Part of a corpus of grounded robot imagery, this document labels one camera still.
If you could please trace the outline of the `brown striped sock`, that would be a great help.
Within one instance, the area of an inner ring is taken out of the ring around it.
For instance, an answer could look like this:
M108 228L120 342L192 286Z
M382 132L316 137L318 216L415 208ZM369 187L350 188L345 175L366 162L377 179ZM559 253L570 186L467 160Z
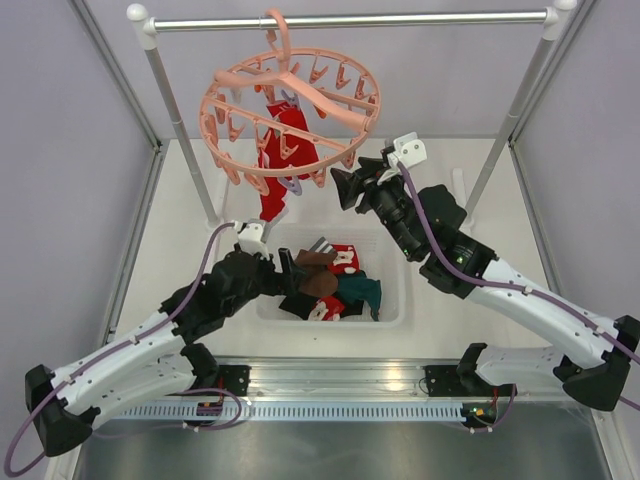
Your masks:
M321 237L309 249L300 249L294 262L306 272L299 291L315 298L333 295L338 288L337 276L330 270L337 251Z

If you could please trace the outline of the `black sock white stripes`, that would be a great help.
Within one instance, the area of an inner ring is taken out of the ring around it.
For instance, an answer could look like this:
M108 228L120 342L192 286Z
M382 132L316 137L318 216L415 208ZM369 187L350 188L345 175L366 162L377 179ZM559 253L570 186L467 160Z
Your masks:
M324 301L328 307L337 307L341 318L361 315L364 305L364 302L361 300L349 303L339 295L316 298L304 293L298 293L293 296L286 296L280 302L279 308L302 320L306 320L320 301Z

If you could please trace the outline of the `red santa sock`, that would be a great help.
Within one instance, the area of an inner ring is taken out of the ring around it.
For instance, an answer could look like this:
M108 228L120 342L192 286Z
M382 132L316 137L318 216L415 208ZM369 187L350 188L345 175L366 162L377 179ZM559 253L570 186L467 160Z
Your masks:
M354 245L333 244L336 253L334 260L328 265L328 269L335 275L355 274L360 270L360 261Z
M335 296L319 299L309 312L308 321L336 322L345 310L344 303Z

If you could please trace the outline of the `pink round clip hanger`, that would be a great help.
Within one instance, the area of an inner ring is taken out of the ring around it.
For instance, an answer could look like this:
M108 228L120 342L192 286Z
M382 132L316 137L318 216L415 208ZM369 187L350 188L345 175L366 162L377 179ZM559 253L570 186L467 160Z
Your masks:
M373 74L332 50L295 48L276 9L266 13L269 51L215 72L199 129L216 167L263 197L273 184L295 191L325 183L327 167L351 167L381 111Z

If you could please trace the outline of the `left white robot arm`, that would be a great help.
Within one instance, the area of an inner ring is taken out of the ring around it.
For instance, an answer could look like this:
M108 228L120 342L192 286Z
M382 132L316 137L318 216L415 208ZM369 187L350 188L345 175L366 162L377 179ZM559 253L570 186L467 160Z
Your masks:
M214 391L218 365L201 338L261 295L296 292L306 275L286 248L268 258L235 249L123 338L55 370L32 368L25 400L45 456L76 448L110 419L149 400Z

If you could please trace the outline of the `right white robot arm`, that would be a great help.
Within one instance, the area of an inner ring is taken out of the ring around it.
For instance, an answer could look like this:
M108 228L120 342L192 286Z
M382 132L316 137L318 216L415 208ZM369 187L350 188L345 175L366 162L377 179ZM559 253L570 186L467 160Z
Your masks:
M494 310L546 341L536 348L471 344L456 368L459 388L478 395L490 386L562 392L610 412L623 402L638 362L639 322L588 312L514 269L461 230L466 217L444 185L415 188L406 167L386 178L383 159L361 158L359 169L330 173L342 209L373 212L409 262L435 289Z

